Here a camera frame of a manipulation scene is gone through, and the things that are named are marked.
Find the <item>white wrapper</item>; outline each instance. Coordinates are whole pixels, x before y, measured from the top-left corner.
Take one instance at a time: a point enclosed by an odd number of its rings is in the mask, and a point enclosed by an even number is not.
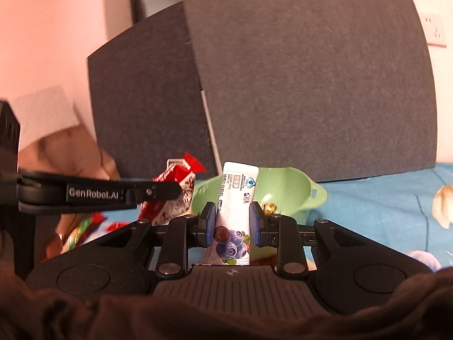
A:
[[[259,169],[226,162],[217,205],[216,228],[204,263],[250,264],[249,205],[253,201]]]

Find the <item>gray acoustic board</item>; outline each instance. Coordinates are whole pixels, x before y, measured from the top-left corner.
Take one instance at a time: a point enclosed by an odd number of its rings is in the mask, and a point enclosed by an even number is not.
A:
[[[88,58],[97,139],[122,177],[152,178],[184,152],[217,174],[182,3],[149,16]]]
[[[434,166],[434,81],[412,0],[184,5],[222,163],[317,181]]]

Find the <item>electrical socket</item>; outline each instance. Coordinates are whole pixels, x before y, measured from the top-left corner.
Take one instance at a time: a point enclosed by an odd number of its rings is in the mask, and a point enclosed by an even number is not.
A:
[[[427,44],[447,47],[447,37],[445,37],[441,16],[422,13],[420,14],[420,20],[422,22]]]

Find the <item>blueberry illustration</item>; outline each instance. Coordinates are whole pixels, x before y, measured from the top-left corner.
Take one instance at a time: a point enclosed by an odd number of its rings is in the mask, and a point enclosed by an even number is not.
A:
[[[237,247],[237,253],[234,256],[234,258],[236,258],[236,259],[242,258],[243,256],[245,256],[246,253],[247,253],[247,244],[241,243],[241,245],[239,245]]]
[[[226,244],[218,243],[216,246],[216,252],[221,259],[230,259],[234,258],[236,255],[237,247],[232,242],[228,242]]]
[[[217,243],[227,243],[230,241],[230,231],[225,226],[217,226],[214,229],[214,240]]]
[[[244,241],[244,236],[240,231],[230,230],[230,235],[230,242],[234,243],[237,247]]]

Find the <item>brown cloth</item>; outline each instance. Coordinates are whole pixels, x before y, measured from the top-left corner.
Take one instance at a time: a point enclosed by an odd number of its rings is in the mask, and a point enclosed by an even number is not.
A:
[[[157,296],[86,305],[63,292],[32,292],[2,268],[0,283],[0,339],[7,340],[453,339],[453,268],[407,279],[381,307],[303,321],[225,316]]]

